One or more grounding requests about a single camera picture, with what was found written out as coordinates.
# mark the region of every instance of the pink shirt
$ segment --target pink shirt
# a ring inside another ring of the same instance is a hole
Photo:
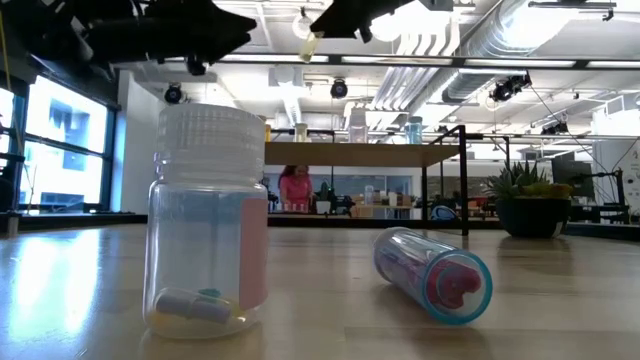
[[[307,204],[309,196],[313,191],[311,178],[309,176],[298,178],[296,176],[286,176],[280,181],[280,192],[286,193],[286,199],[292,204]]]

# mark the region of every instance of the wooden shelf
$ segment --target wooden shelf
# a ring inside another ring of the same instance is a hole
[[[458,154],[455,145],[266,143],[266,165],[422,167]]]

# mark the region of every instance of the woman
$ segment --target woman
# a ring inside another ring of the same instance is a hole
[[[297,209],[306,212],[309,200],[313,196],[313,186],[309,177],[309,167],[306,165],[287,165],[284,167],[280,179],[280,200],[285,210]]]

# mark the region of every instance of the jar lid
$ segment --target jar lid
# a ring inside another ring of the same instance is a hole
[[[155,161],[163,172],[198,178],[258,179],[264,166],[265,124],[246,111],[181,104],[160,113]]]

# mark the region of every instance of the pink label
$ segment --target pink label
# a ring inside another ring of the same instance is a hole
[[[240,308],[252,309],[267,298],[267,200],[247,199],[242,205],[240,244]]]

